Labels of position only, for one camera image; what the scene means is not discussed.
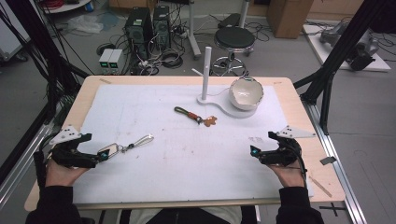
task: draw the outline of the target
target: gray floor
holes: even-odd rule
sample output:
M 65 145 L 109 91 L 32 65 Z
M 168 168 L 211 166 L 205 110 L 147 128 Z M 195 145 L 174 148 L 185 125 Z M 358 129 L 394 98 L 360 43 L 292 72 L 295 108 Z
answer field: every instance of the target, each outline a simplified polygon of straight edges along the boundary
M 96 10 L 91 15 L 100 15 L 103 12 Z M 85 12 L 74 10 L 56 15 L 55 20 L 57 23 L 66 22 L 81 13 Z M 213 19 L 196 19 L 196 27 L 209 20 Z M 266 25 L 265 18 L 247 18 L 247 22 L 251 21 Z M 113 35 L 122 35 L 121 27 L 124 23 L 125 20 L 120 17 L 115 26 L 109 26 L 99 35 L 82 36 L 87 34 L 73 32 L 65 35 L 65 38 L 84 63 L 95 74 L 101 74 L 96 48 L 108 42 L 110 38 L 115 41 L 117 38 Z M 200 32 L 213 34 L 216 29 L 212 28 L 216 25 L 214 21 L 208 22 Z M 274 38 L 271 32 L 265 33 L 269 36 L 269 41 L 257 41 L 254 52 L 249 57 L 239 55 L 252 77 L 288 77 L 294 82 L 319 69 L 320 63 L 305 36 L 301 35 L 297 39 L 279 39 Z M 202 52 L 205 46 L 213 47 L 212 59 L 226 55 L 226 52 L 214 46 L 212 36 L 197 35 L 196 38 Z M 187 41 L 185 44 L 183 65 L 178 69 L 162 67 L 158 76 L 196 76 L 191 69 L 203 69 L 204 58 L 195 61 L 190 45 Z M 66 48 L 66 53 L 74 65 L 89 72 L 70 48 Z M 396 59 L 394 55 L 382 49 L 378 55 L 383 59 Z M 396 63 L 388 64 L 392 70 L 387 73 L 339 70 L 333 81 L 329 116 L 329 131 L 340 161 L 367 223 L 374 224 L 391 224 L 396 220 L 396 138 L 393 131 L 396 123 L 393 90 L 396 85 Z M 302 93 L 305 89 L 306 87 L 300 88 L 297 92 Z M 46 82 L 38 74 L 32 60 L 27 63 L 11 61 L 0 67 L 0 90 L 3 93 L 0 96 L 0 162 L 3 162 L 46 103 Z M 32 165 L 0 211 L 0 223 L 24 222 L 27 212 L 24 211 L 23 204 L 34 181 L 35 169 Z M 313 206 L 319 209 L 320 206 L 331 205 L 314 203 Z M 345 207 L 342 202 L 335 203 L 334 206 Z M 263 223 L 275 223 L 277 208 L 277 204 L 261 206 Z M 336 214 L 333 210 L 319 210 L 326 223 L 351 223 L 344 210 L 337 210 Z M 81 213 L 85 217 L 95 218 L 96 222 L 100 216 L 99 211 Z M 116 215 L 117 211 L 107 211 L 105 223 L 115 223 Z

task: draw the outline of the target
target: dark clothing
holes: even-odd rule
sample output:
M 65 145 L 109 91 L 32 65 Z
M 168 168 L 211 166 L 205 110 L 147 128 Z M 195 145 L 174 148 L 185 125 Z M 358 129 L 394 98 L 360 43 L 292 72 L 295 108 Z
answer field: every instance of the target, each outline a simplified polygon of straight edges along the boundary
M 281 206 L 277 224 L 323 224 L 320 212 L 311 208 L 308 190 L 284 188 L 279 190 Z M 44 188 L 37 209 L 26 218 L 26 224 L 81 224 L 77 208 L 73 205 L 72 187 Z

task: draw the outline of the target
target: stool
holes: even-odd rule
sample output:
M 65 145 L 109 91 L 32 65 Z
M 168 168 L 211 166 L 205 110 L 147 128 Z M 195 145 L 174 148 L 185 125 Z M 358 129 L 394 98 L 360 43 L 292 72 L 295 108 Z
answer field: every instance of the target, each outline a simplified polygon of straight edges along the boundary
M 212 63 L 212 74 L 222 77 L 233 73 L 237 77 L 246 76 L 247 69 L 241 60 L 235 58 L 236 52 L 245 52 L 247 56 L 253 49 L 255 37 L 247 29 L 240 27 L 224 27 L 215 33 L 215 44 L 228 50 L 228 57 L 221 57 Z

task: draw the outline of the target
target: white mat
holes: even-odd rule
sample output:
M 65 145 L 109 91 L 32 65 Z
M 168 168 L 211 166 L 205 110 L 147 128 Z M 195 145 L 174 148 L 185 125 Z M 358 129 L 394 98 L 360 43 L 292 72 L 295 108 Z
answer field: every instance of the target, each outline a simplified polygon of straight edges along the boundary
M 332 51 L 332 47 L 329 43 L 320 43 L 320 27 L 315 25 L 304 25 L 304 30 L 307 34 L 318 33 L 316 35 L 309 35 L 308 39 L 311 43 L 311 46 L 314 48 L 320 63 L 323 64 L 326 61 L 327 57 L 329 57 L 329 54 Z M 375 59 L 375 61 L 367 65 L 367 67 L 365 67 L 363 71 L 387 72 L 388 70 L 390 70 L 390 67 L 377 54 L 374 54 L 372 57 Z M 346 62 L 343 62 L 341 64 L 340 69 L 352 70 L 349 64 Z
M 226 88 L 209 86 L 208 94 Z M 277 149 L 267 133 L 287 125 L 273 87 L 264 87 L 263 102 L 248 119 L 198 105 L 201 90 L 196 85 L 101 86 L 81 128 L 81 133 L 92 133 L 92 140 L 80 144 L 80 151 L 96 154 L 112 143 L 127 146 L 148 133 L 155 138 L 91 169 L 76 182 L 74 202 L 277 198 L 277 177 L 249 154 L 250 145 Z M 204 119 L 216 116 L 217 125 L 198 125 L 175 112 L 175 106 Z

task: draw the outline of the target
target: white bowl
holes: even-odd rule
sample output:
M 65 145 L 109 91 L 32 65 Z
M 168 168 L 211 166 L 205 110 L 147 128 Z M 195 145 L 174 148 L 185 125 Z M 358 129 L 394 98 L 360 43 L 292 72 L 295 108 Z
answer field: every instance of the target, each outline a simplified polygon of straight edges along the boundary
M 262 84 L 253 77 L 241 77 L 233 82 L 229 90 L 231 103 L 241 110 L 253 110 L 264 96 Z

